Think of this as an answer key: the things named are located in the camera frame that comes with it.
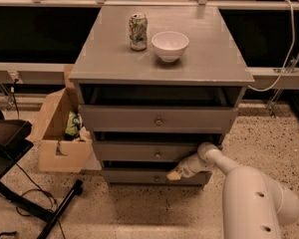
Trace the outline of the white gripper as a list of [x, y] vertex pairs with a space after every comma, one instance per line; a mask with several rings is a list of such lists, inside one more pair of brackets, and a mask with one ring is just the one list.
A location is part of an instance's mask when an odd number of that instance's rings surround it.
[[181, 180], [182, 177], [191, 178], [200, 172], [210, 171], [211, 169], [213, 169], [213, 164], [207, 163], [196, 153], [183, 159], [166, 177], [170, 181], [176, 181]]

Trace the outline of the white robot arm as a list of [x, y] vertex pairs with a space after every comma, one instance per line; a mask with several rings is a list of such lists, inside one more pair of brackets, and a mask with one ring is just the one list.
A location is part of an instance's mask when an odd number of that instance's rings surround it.
[[225, 175], [224, 239], [282, 239], [280, 227], [299, 219], [299, 197], [292, 190], [262, 171], [224, 155], [210, 142], [202, 143], [167, 178], [191, 178], [214, 167]]

